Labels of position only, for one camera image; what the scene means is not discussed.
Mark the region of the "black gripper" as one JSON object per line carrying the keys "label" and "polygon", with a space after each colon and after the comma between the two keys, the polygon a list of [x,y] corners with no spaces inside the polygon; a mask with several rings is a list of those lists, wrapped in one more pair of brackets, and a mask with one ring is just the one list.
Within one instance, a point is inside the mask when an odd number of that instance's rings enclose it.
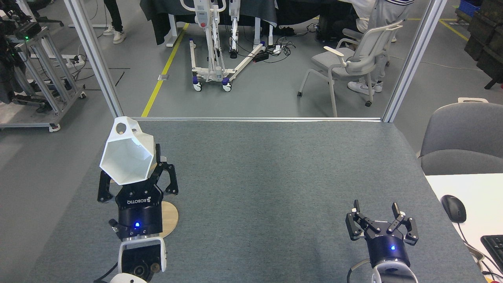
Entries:
{"label": "black gripper", "polygon": [[178,181],[173,164],[163,161],[160,154],[160,144],[156,143],[156,164],[146,183],[123,185],[119,193],[114,196],[110,192],[111,177],[104,170],[99,175],[97,201],[110,203],[116,200],[118,206],[118,238],[124,240],[137,236],[152,235],[162,232],[162,199],[163,192],[158,187],[162,172],[169,174],[169,185],[165,193],[178,194]]}
{"label": "black gripper", "polygon": [[[406,216],[399,209],[396,202],[392,203],[391,209],[395,220],[391,224],[388,222],[374,222],[375,226],[380,229],[377,232],[373,221],[360,212],[358,200],[354,200],[354,207],[345,217],[350,239],[356,241],[359,238],[365,237],[372,268],[383,261],[395,260],[410,267],[404,242],[414,246],[419,240],[415,219]],[[407,229],[405,238],[398,230],[402,224]]]}

